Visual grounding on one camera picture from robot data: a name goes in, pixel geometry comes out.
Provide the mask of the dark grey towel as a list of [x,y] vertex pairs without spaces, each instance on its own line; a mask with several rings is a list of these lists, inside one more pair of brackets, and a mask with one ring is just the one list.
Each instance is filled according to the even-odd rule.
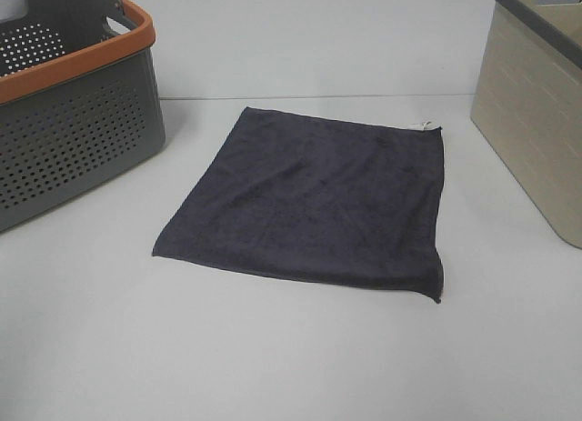
[[439,301],[444,181],[439,125],[402,129],[248,107],[153,255]]

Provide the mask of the grey perforated basket orange rim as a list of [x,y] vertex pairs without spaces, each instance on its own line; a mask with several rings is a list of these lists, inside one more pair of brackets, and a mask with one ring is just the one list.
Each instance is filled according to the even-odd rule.
[[1,227],[164,145],[151,16],[130,0],[25,0],[1,23]]

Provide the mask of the beige bin grey rim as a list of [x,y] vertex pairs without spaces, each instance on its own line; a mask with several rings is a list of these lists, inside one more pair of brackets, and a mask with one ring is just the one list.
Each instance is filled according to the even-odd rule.
[[554,232],[581,246],[581,0],[495,0],[471,120]]

